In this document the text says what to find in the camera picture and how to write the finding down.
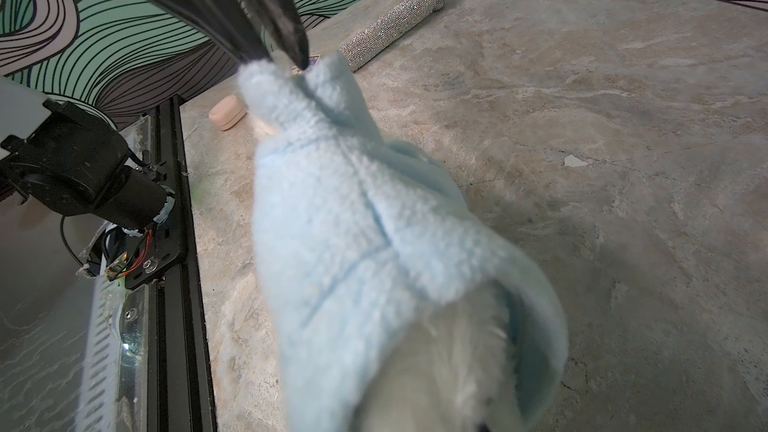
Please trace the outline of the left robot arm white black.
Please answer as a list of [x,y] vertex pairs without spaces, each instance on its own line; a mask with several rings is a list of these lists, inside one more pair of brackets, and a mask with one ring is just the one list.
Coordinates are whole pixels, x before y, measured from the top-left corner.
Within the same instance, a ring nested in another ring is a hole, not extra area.
[[[204,33],[241,64],[271,57],[267,30],[300,69],[309,44],[293,0],[147,0]],[[68,101],[47,98],[48,115],[22,138],[4,136],[1,176],[62,216],[94,214],[128,229],[155,223],[164,188],[127,166],[125,139],[105,120]]]

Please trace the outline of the white teddy bear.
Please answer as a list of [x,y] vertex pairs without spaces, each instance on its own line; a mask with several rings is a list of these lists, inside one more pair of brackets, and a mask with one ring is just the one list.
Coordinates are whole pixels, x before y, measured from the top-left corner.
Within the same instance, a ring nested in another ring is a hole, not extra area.
[[524,430],[509,324],[494,283],[419,318],[367,387],[353,430]]

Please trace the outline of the light blue teddy hoodie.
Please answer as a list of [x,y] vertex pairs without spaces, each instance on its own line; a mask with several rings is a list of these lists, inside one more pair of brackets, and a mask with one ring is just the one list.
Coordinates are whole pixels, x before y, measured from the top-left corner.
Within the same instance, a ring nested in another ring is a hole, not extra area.
[[483,224],[444,167],[380,133],[346,59],[290,75],[240,69],[273,130],[254,158],[256,270],[277,336],[292,431],[355,431],[355,413],[411,325],[486,283],[510,311],[524,430],[549,406],[568,356],[566,318],[539,266]]

